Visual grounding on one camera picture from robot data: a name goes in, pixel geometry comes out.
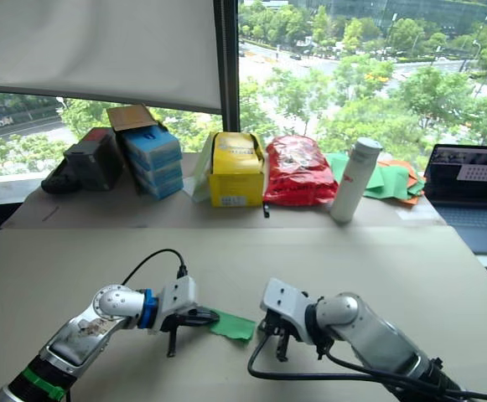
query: blue box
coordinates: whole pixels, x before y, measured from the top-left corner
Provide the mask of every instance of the blue box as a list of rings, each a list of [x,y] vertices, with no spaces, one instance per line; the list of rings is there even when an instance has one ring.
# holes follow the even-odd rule
[[[157,170],[145,169],[134,158],[130,156],[130,162],[132,164],[133,172],[136,176],[139,176],[143,180],[146,180],[153,186],[162,186],[166,182],[174,180],[176,178],[182,178],[182,165],[179,161],[170,163]]]
[[[161,186],[153,186],[139,176],[137,176],[137,181],[147,193],[152,194],[157,199],[168,197],[170,194],[176,193],[184,188],[184,180],[182,178],[170,180]]]
[[[146,170],[156,170],[182,159],[178,139],[158,125],[122,133],[130,158]]]

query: green paper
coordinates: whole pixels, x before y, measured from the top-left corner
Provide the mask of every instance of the green paper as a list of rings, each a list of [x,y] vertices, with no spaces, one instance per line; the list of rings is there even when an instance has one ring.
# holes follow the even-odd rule
[[[422,195],[422,190],[426,184],[422,180],[418,180],[418,183],[413,184],[407,189],[407,192],[411,195]]]
[[[366,197],[409,199],[407,181],[409,172],[403,166],[381,166],[383,186],[371,188],[364,192]]]
[[[232,316],[227,312],[211,309],[219,314],[219,321],[210,325],[210,331],[230,339],[248,341],[252,338],[256,323],[246,318]]]
[[[343,153],[327,153],[325,154],[325,157],[327,158],[327,162],[333,171],[334,178],[338,183],[340,183],[342,176],[344,176],[345,165],[347,165],[349,157]],[[384,185],[383,177],[381,176],[381,167],[376,166],[374,172],[371,174],[370,181],[366,185],[366,188],[383,187]]]

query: beige tabletop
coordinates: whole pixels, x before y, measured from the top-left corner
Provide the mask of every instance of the beige tabletop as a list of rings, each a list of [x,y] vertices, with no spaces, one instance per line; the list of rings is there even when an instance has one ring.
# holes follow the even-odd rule
[[[184,176],[191,175],[198,154],[186,153]],[[354,226],[413,226],[445,224],[422,197],[419,205],[406,208],[396,202],[363,198]],[[8,229],[59,228],[328,228],[336,224],[328,206],[285,208],[271,206],[265,219],[260,208],[213,208],[209,201],[194,203],[179,191],[161,201],[139,196],[127,172],[110,192],[51,195],[38,188],[3,225]]]
[[[445,372],[487,392],[487,271],[447,226],[342,229],[4,229],[0,231],[0,387],[35,356],[101,287],[118,283],[148,253],[181,251],[199,302],[259,321],[275,276],[312,296],[358,293],[395,323]],[[146,264],[129,285],[159,291],[176,274],[173,255]],[[177,356],[168,336],[120,331],[72,389],[74,402],[389,401],[379,384],[285,383],[254,379],[256,346],[185,328]],[[260,369],[344,371],[291,342],[287,363],[274,345]],[[334,353],[355,361],[345,343]]]

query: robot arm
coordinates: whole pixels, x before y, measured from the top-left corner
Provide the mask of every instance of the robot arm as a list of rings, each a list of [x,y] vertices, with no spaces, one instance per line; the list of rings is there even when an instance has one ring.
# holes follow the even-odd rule
[[[356,368],[329,354],[334,341],[346,341],[364,366],[360,371],[374,375],[373,380],[382,382],[400,401],[450,400],[446,399],[450,394],[464,400],[467,394],[458,394],[461,388],[441,371],[440,359],[429,359],[405,334],[377,316],[355,293],[345,292],[314,300],[306,292],[273,278],[267,284],[261,309],[267,314],[260,329],[268,337],[280,337],[277,347],[279,361],[288,360],[288,340],[292,336],[299,342],[314,345],[318,359],[327,354],[336,363]],[[251,368],[252,363],[249,363],[249,372],[256,375]],[[296,374],[291,375],[291,379],[297,379]],[[334,376],[325,374],[313,379],[341,379],[338,374],[336,378]],[[261,378],[273,379],[271,375]],[[393,380],[406,386],[391,385]],[[416,388],[409,384],[426,387]],[[477,396],[480,399],[487,397],[478,395],[481,395]]]
[[[119,329],[170,332],[168,357],[175,354],[178,326],[197,327],[219,316],[197,306],[190,276],[167,284],[159,295],[123,285],[100,289],[92,303],[69,320],[11,384],[0,389],[0,402],[55,402],[90,367]]]

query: laptop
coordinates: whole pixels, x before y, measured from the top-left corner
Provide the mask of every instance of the laptop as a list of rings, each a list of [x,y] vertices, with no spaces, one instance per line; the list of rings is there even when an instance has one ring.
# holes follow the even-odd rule
[[[425,176],[427,199],[475,254],[487,254],[487,147],[438,144]]]

